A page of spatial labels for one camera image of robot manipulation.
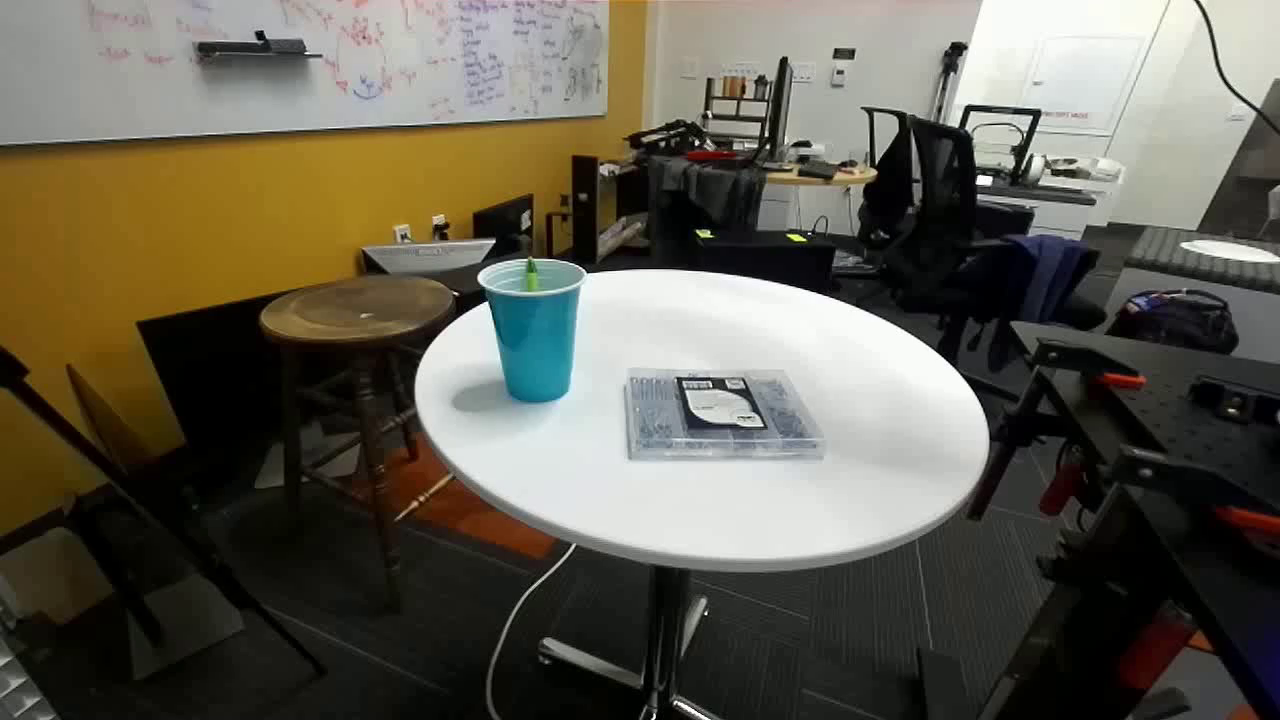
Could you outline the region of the green pen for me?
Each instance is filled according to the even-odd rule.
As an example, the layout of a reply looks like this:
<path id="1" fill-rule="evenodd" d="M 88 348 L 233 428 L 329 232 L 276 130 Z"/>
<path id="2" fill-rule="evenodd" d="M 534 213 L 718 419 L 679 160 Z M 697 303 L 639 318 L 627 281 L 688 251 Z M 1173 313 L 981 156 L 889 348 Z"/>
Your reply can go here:
<path id="1" fill-rule="evenodd" d="M 525 261 L 521 290 L 525 290 L 525 293 L 536 293 L 536 290 L 539 290 L 539 268 L 536 268 L 534 257 Z"/>

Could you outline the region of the blue plastic cup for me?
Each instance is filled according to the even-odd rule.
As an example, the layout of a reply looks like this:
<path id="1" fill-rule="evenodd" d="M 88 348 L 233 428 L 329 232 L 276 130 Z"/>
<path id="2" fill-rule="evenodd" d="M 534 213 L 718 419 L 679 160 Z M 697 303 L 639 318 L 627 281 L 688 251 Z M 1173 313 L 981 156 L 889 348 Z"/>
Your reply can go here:
<path id="1" fill-rule="evenodd" d="M 550 406 L 574 383 L 584 268 L 554 257 L 534 261 L 539 268 L 536 293 L 521 290 L 525 261 L 487 264 L 481 290 L 487 298 L 510 395 Z"/>

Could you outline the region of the packaged hard drive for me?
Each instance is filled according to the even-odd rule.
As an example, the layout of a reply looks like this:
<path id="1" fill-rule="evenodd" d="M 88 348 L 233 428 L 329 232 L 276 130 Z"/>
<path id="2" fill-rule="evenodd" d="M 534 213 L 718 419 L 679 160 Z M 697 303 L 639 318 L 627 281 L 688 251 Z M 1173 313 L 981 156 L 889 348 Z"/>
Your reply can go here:
<path id="1" fill-rule="evenodd" d="M 821 461 L 823 435 L 775 374 L 633 374 L 633 461 Z"/>

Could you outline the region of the white round table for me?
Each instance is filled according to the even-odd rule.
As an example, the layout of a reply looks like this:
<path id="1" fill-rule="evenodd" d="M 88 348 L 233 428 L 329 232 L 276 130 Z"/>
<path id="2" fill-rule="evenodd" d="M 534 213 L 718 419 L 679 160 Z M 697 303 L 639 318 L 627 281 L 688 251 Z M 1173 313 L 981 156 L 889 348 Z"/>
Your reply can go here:
<path id="1" fill-rule="evenodd" d="M 988 419 L 912 332 L 821 293 L 679 268 L 486 272 L 420 356 L 442 461 L 500 514 L 653 574 L 639 720 L 706 720 L 678 667 L 697 574 L 814 574 L 940 527 Z"/>

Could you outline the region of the round wooden stool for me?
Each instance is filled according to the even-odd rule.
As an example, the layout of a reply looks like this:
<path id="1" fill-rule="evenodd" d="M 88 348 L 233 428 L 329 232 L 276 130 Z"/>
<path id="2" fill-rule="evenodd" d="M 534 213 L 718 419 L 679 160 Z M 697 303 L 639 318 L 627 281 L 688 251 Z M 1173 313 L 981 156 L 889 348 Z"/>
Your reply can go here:
<path id="1" fill-rule="evenodd" d="M 260 313 L 266 339 L 282 354 L 282 446 L 286 502 L 300 510 L 300 490 L 340 451 L 362 451 L 362 485 L 377 527 L 387 603 L 403 603 L 403 568 L 398 524 L 431 502 L 448 477 L 401 510 L 387 510 L 387 451 L 398 435 L 403 455 L 420 455 L 417 408 L 403 359 L 455 318 L 455 293 L 428 278 L 351 278 L 276 298 Z M 344 414 L 351 442 L 306 455 L 306 408 Z"/>

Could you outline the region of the black office chair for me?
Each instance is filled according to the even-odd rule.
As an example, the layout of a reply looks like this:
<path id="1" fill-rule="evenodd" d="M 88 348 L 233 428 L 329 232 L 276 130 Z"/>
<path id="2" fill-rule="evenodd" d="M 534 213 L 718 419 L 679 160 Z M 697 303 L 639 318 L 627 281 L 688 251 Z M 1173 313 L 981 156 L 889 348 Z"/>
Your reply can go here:
<path id="1" fill-rule="evenodd" d="M 906 308 L 937 308 L 978 235 L 971 137 L 897 118 L 897 137 L 864 188 L 860 245 Z"/>

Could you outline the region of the black backpack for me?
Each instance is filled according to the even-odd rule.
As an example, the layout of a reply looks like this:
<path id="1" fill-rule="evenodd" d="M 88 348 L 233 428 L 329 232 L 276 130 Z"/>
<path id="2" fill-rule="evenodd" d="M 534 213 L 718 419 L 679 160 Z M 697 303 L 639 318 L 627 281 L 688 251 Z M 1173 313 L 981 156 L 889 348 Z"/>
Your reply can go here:
<path id="1" fill-rule="evenodd" d="M 1144 290 L 1134 293 L 1114 336 L 1201 348 L 1228 356 L 1242 345 L 1234 303 L 1203 290 Z"/>

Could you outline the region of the wall whiteboard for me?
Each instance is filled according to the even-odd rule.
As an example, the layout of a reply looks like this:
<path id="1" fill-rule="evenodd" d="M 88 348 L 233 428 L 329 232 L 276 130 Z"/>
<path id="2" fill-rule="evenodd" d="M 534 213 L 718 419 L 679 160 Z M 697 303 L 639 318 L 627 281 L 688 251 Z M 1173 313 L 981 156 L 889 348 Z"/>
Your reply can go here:
<path id="1" fill-rule="evenodd" d="M 610 0 L 0 0 L 0 145 L 610 111 Z"/>

